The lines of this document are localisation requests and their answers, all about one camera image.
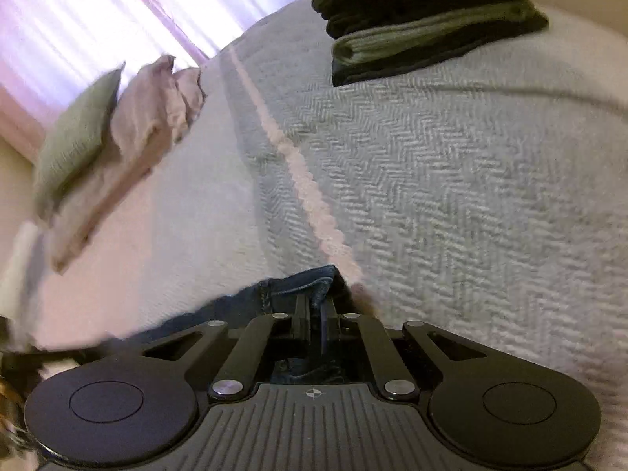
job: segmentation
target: curtain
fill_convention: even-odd
[[[125,86],[162,53],[177,57],[176,69],[202,64],[292,1],[0,0],[0,93],[11,100],[0,108],[0,134],[14,145],[28,134],[36,150],[101,73],[126,62]]]

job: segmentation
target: metal rivet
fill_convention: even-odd
[[[394,379],[386,382],[384,389],[392,395],[409,395],[415,390],[415,386],[409,380]]]
[[[242,382],[233,379],[217,380],[212,385],[212,389],[215,393],[218,393],[218,395],[235,395],[236,393],[240,393],[243,387]]]

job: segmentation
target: mattress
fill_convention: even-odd
[[[589,463],[628,469],[628,41],[544,11],[544,33],[341,88],[308,0],[260,21],[204,67],[189,136],[45,279],[40,341],[334,262],[388,326],[581,380]]]

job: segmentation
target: green pillow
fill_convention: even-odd
[[[77,97],[46,134],[35,165],[35,213],[49,221],[70,183],[102,149],[124,65],[106,73]]]

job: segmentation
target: herringbone blanket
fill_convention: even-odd
[[[259,271],[334,262],[387,325],[423,319],[576,377],[603,409],[589,462],[628,469],[628,110],[544,40],[333,88],[332,41],[302,0],[222,51],[203,83],[222,86],[252,179]],[[228,196],[202,185],[228,152],[201,118],[159,173],[161,229],[185,226],[194,251],[182,261],[174,236],[156,234],[153,318],[159,302],[198,304],[184,296],[212,280],[203,207],[228,210]]]

